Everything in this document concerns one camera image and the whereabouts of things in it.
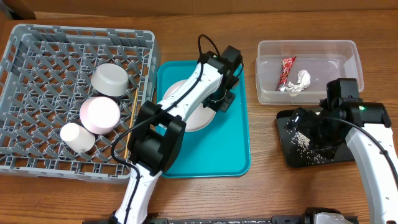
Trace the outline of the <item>wooden chopstick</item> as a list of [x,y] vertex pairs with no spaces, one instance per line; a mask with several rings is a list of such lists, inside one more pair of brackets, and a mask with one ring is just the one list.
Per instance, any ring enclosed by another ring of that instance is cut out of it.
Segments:
[[[139,88],[137,88],[136,91],[135,91],[134,102],[132,104],[132,115],[131,115],[131,119],[130,119],[130,123],[129,123],[129,128],[132,128],[133,123],[134,123],[134,116],[135,116],[135,113],[136,113],[136,105],[137,105],[138,93],[139,93]],[[131,136],[131,133],[128,133],[127,142],[126,142],[127,144],[126,144],[125,151],[124,151],[124,159],[127,159],[128,154],[129,154],[128,153],[128,142],[129,142],[130,136]]]

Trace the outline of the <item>white tissue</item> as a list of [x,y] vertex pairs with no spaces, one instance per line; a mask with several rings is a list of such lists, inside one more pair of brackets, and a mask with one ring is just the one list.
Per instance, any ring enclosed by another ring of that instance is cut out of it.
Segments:
[[311,76],[307,70],[301,70],[297,74],[297,83],[288,82],[286,91],[300,92],[311,84]]

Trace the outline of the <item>white round plate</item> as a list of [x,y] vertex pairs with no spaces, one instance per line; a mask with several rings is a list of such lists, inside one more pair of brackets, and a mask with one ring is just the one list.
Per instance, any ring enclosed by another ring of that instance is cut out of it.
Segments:
[[[174,83],[171,87],[169,87],[163,96],[163,100],[173,94],[185,82],[186,80],[180,80]],[[215,117],[215,114],[215,111],[213,111],[209,107],[204,108],[203,104],[201,103],[187,119],[185,131],[195,132],[205,128],[211,123],[211,121]]]

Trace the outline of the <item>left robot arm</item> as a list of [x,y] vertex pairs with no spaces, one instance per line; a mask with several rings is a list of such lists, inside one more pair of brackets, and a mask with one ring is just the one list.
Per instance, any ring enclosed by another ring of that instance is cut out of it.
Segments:
[[198,108],[226,112],[235,99],[231,89],[243,70],[241,52],[232,47],[219,53],[200,53],[192,75],[169,97],[155,104],[146,101],[133,127],[117,137],[112,158],[129,168],[130,178],[121,206],[108,223],[143,223],[160,175],[176,160],[187,119]]

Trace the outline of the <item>red snack wrapper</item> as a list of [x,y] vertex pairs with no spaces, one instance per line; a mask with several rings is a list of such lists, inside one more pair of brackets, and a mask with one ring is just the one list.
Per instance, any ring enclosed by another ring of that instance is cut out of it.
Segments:
[[285,58],[282,60],[282,73],[280,75],[280,80],[278,82],[277,90],[278,91],[285,91],[287,86],[287,79],[289,76],[289,72],[294,66],[294,62],[296,60],[296,56],[291,58]]

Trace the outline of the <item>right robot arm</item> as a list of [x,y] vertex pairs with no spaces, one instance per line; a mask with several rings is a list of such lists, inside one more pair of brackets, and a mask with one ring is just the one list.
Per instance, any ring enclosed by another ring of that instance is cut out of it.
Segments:
[[359,169],[370,222],[397,223],[397,154],[385,106],[363,101],[354,78],[330,81],[326,93],[319,113],[299,107],[280,130],[305,136],[305,147],[324,158],[346,144]]

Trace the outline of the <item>grey bowl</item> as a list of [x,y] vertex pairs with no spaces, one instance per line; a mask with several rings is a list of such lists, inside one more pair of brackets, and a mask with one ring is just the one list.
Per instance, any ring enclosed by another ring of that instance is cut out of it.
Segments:
[[91,76],[93,88],[106,96],[123,96],[128,88],[127,72],[113,63],[99,65]]

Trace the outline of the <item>pink bowl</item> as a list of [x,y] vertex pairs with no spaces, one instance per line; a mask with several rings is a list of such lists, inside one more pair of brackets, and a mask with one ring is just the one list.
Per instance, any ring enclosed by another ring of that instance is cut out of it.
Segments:
[[119,123],[120,117],[119,106],[105,96],[88,98],[80,108],[82,125],[94,134],[109,133]]

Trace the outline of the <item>white cup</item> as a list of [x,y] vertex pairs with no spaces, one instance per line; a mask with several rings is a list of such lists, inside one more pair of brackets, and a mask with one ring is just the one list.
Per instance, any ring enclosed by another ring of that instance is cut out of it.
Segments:
[[89,151],[95,144],[95,136],[76,123],[67,123],[60,130],[60,137],[76,153]]

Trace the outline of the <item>white rice pile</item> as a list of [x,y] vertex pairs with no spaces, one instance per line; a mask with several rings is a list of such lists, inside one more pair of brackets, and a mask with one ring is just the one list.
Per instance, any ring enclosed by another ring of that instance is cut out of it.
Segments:
[[296,132],[290,140],[290,143],[293,144],[295,148],[295,150],[292,149],[290,152],[296,152],[298,154],[294,156],[295,162],[299,162],[306,166],[319,165],[326,162],[323,156],[309,148],[310,140],[302,133]]

